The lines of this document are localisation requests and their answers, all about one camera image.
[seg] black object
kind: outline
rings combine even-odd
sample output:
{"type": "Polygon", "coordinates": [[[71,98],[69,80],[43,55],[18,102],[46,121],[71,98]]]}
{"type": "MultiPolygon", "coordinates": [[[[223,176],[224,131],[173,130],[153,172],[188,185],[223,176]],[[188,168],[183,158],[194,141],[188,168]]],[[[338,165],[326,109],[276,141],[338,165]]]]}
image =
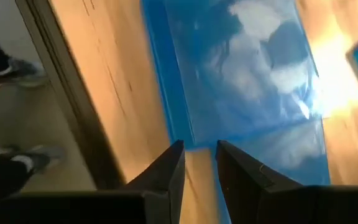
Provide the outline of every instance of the black object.
{"type": "Polygon", "coordinates": [[[304,187],[226,141],[216,160],[233,224],[358,223],[358,187],[304,187]]]}
{"type": "MultiPolygon", "coordinates": [[[[226,141],[216,160],[230,219],[238,223],[358,223],[358,187],[305,187],[226,141]]],[[[141,175],[105,192],[20,194],[0,203],[0,223],[179,223],[183,141],[141,175]]]]}

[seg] wooden floor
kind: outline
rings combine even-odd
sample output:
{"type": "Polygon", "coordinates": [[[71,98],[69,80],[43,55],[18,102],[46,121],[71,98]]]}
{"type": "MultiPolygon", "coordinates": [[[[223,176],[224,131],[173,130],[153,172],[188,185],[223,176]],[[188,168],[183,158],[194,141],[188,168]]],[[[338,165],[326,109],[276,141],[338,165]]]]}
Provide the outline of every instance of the wooden floor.
{"type": "MultiPolygon", "coordinates": [[[[130,181],[168,146],[139,0],[50,1],[130,181]]],[[[324,132],[332,183],[358,184],[358,79],[346,59],[358,42],[358,0],[297,3],[330,112],[324,132]]],[[[218,222],[209,151],[186,153],[181,222],[218,222]]]]}

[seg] gray floor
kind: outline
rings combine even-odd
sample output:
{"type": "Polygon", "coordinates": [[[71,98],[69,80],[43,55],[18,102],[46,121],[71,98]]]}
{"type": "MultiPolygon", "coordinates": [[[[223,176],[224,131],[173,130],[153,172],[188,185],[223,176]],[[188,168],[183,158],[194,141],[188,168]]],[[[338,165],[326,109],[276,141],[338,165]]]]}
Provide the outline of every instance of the gray floor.
{"type": "MultiPolygon", "coordinates": [[[[0,0],[0,44],[9,55],[39,61],[14,0],[0,0]]],[[[33,176],[24,190],[95,189],[50,85],[37,89],[15,85],[0,88],[0,146],[8,144],[23,148],[51,144],[67,151],[65,162],[33,176]]]]}

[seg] blue plastic sheet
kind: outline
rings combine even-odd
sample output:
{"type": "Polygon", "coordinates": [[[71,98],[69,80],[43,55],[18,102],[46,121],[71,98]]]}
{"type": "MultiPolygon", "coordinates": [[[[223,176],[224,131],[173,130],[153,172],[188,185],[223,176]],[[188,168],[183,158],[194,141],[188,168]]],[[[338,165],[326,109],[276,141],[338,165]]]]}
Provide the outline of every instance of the blue plastic sheet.
{"type": "Polygon", "coordinates": [[[303,185],[330,184],[321,121],[307,122],[255,139],[231,143],[303,185]]]}
{"type": "Polygon", "coordinates": [[[319,118],[318,75],[292,0],[144,0],[172,140],[186,148],[319,118]]]}

